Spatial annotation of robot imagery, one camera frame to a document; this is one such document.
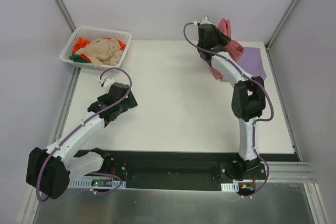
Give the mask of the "red polo shirt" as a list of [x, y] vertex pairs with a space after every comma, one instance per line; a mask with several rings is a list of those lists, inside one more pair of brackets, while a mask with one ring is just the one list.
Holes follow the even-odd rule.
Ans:
[[[232, 27], [229, 19], [222, 18], [217, 27], [219, 31], [225, 36], [229, 38], [232, 37]], [[239, 62], [245, 52], [245, 48], [239, 42], [233, 39], [231, 39], [231, 41], [225, 46], [225, 50], [235, 62]], [[211, 67], [211, 71], [216, 80], [219, 80], [223, 77], [223, 75], [213, 67]]]

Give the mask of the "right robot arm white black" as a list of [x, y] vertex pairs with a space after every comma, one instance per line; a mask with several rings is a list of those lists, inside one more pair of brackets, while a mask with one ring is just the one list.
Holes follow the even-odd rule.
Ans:
[[232, 111], [239, 121], [240, 144], [238, 159], [242, 162], [236, 166], [236, 173], [242, 179], [248, 179], [255, 173], [254, 165], [259, 165], [260, 159], [254, 152], [253, 138], [255, 129], [253, 122], [261, 117], [266, 107], [265, 94], [256, 84], [264, 85], [261, 76], [246, 73], [226, 52], [224, 48], [230, 39], [224, 36], [211, 23], [197, 23], [200, 57], [211, 67], [219, 71], [233, 87], [231, 102]]

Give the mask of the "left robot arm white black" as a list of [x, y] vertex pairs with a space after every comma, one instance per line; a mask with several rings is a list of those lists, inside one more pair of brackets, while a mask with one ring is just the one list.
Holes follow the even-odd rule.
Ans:
[[109, 91], [90, 104], [81, 120], [66, 135], [44, 149], [34, 148], [28, 157], [26, 183], [47, 198], [57, 199], [69, 184], [84, 175], [96, 172], [112, 175], [112, 156], [100, 148], [76, 157], [78, 151], [120, 114], [137, 106], [129, 85], [115, 82]]

